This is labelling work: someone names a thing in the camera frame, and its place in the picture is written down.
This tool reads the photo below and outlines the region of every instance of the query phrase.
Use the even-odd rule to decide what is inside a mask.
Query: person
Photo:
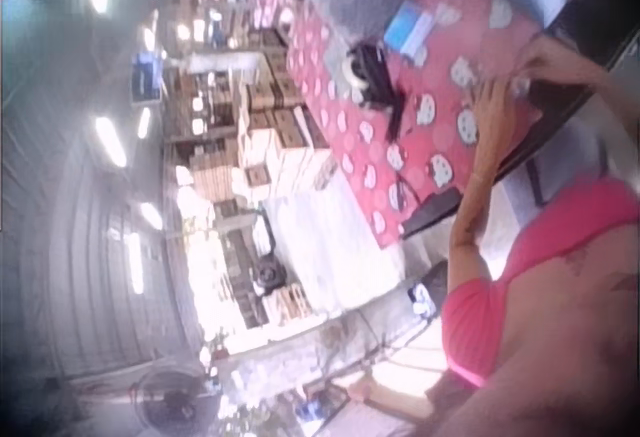
[[[591,87],[637,144],[640,107],[560,42],[533,41],[517,73]],[[437,435],[610,435],[638,403],[638,197],[611,176],[578,176],[492,281],[478,242],[513,137],[509,87],[499,78],[471,92],[479,139],[450,236],[442,327],[450,368],[478,390]]]

